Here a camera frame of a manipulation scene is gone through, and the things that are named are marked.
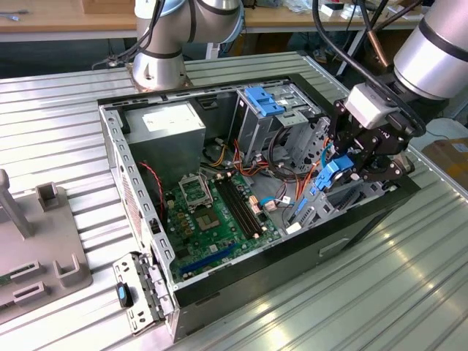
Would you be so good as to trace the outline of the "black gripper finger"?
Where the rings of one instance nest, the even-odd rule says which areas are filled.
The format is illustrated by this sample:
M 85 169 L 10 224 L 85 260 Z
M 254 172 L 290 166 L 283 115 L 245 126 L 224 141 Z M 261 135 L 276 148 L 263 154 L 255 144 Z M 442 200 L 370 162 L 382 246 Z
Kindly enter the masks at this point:
M 347 155 L 353 163 L 361 161 L 362 148 L 355 143 L 361 129 L 354 116 L 344 106 L 344 100 L 333 103 L 331 115 L 332 159 Z
M 393 181 L 402 176 L 402 163 L 396 159 L 384 158 L 377 167 L 354 167 L 352 173 L 367 182 Z

